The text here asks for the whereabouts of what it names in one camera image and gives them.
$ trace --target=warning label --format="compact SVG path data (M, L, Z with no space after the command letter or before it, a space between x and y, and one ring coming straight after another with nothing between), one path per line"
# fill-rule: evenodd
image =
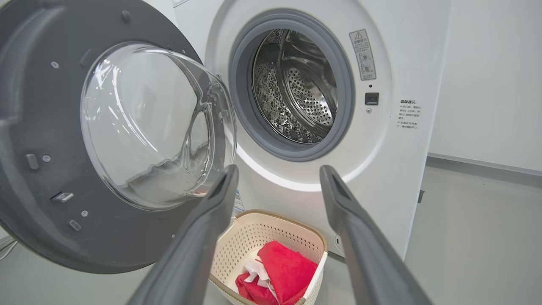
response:
M350 40L354 46L356 57L358 59L359 74L362 80L376 78L375 61L372 57L371 45L365 30L359 30L350 33Z
M401 129L416 130L420 127L422 106L415 100L402 99L397 114L397 127Z
M237 190L237 193L235 194L234 208L238 209L241 212L244 212L244 204L243 204L243 200L241 200L241 195L239 194L239 190Z

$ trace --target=open door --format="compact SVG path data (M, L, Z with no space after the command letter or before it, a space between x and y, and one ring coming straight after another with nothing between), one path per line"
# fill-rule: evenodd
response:
M235 156L224 83L141 0L0 10L0 223L68 268L155 262Z

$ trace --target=washing machine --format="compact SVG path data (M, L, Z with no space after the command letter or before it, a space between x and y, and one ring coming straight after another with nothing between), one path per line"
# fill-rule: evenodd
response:
M449 1L200 0L175 7L179 29L234 101L242 208L311 224L343 255L318 177L330 164L404 258L449 13Z
M0 11L0 222L68 268L139 269L234 163L237 209L299 219L342 255L319 183L329 164L404 257L449 11L191 0L175 25L140 0L12 0Z

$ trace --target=white cloth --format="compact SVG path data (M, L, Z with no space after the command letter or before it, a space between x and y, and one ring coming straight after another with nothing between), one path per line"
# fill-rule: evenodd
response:
M275 299L278 301L275 294L275 288L273 288L273 285L271 285L271 280L269 279L269 275L267 275L266 268L263 266L262 260L260 259L259 256L256 256L254 259L249 260L245 263L245 265L243 266L243 271L241 271L241 274L246 273L246 272L248 272L250 275L244 279L245 282L252 283L254 279L256 278L256 276L259 277L258 283L257 283L258 286L269 289L271 293L273 294L273 296L275 297ZM233 291L239 293L237 285L235 285L235 288L233 287L231 288Z

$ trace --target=red cloth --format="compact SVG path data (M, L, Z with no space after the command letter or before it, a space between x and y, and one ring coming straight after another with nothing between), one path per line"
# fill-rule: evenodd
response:
M252 283L247 283L244 281L245 278L249 277L250 274L245 272L237 277L235 284L239 288L239 294L258 305L279 305L275 297L267 287L258 286L258 276L252 281Z
M318 265L279 242L266 243L258 252L275 288L280 305L295 305L305 294Z
M279 301L269 289L257 285L258 278L246 283L244 279L249 276L248 272L239 275L235 281L239 294L259 305L295 305L307 291L318 265L276 241L266 243L258 256Z

